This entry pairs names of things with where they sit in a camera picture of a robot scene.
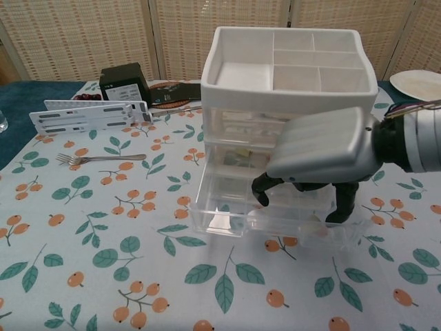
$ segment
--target tablecloth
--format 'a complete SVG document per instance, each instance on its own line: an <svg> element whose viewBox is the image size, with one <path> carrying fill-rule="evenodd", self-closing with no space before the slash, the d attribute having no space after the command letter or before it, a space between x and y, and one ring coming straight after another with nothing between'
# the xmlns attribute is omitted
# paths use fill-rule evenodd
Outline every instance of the tablecloth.
<svg viewBox="0 0 441 331"><path fill-rule="evenodd" d="M380 90L373 113L391 102ZM69 167L60 152L147 158ZM359 191L371 226L340 252L194 232L204 162L201 111L33 138L0 172L2 328L441 328L439 174L384 165Z"/></svg>

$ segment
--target white storage box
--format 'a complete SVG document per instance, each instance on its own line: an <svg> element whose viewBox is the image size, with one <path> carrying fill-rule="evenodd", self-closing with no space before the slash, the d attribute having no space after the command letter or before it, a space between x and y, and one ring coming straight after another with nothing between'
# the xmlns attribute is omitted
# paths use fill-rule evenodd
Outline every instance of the white storage box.
<svg viewBox="0 0 441 331"><path fill-rule="evenodd" d="M220 27L201 79L205 142L272 148L287 120L370 112L377 93L354 30Z"/></svg>
<svg viewBox="0 0 441 331"><path fill-rule="evenodd" d="M198 196L190 206L198 231L235 237L262 232L297 237L307 247L350 249L371 223L359 209L343 224L324 223L335 210L330 185L311 192L299 192L291 183L277 185L267 191L270 204L262 208L251 185L265 171L270 150L246 157L234 146L206 146L206 153Z"/></svg>

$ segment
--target woven panel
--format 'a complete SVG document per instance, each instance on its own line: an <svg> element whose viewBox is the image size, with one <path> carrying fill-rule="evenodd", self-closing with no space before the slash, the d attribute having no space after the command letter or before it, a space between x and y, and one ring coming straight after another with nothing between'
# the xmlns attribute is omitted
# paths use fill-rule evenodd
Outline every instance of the woven panel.
<svg viewBox="0 0 441 331"><path fill-rule="evenodd" d="M218 26L286 26L289 2L282 0L156 0L165 74L199 79Z"/></svg>
<svg viewBox="0 0 441 331"><path fill-rule="evenodd" d="M424 0L404 40L393 74L426 69L441 73L441 1Z"/></svg>
<svg viewBox="0 0 441 331"><path fill-rule="evenodd" d="M0 0L0 19L31 79L95 80L131 62L154 78L141 1Z"/></svg>
<svg viewBox="0 0 441 331"><path fill-rule="evenodd" d="M301 0L295 26L357 30L363 48L381 79L401 31L409 2L405 0Z"/></svg>

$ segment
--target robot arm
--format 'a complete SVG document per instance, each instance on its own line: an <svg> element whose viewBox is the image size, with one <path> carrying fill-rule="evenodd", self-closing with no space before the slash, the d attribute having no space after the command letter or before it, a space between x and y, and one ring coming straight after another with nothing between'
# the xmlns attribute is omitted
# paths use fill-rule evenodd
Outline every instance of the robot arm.
<svg viewBox="0 0 441 331"><path fill-rule="evenodd" d="M352 213L358 182L383 163L406 172L441 170L440 106L441 101L432 101L399 107L381 123L357 107L293 119L285 124L267 171L254 179L252 192L268 205L265 191L280 183L291 182L301 192L331 183L337 209L326 222L342 223Z"/></svg>

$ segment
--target fork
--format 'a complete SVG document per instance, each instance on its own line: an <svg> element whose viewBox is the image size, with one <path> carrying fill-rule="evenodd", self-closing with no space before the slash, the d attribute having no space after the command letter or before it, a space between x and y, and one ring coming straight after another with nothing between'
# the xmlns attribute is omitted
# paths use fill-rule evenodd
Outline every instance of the fork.
<svg viewBox="0 0 441 331"><path fill-rule="evenodd" d="M57 161L69 163L70 166L78 166L80 164L84 164L89 161L97 161L97 160L144 160L147 157L145 154L136 154L136 155L127 155L124 157L70 157L66 154L58 154L56 159Z"/></svg>

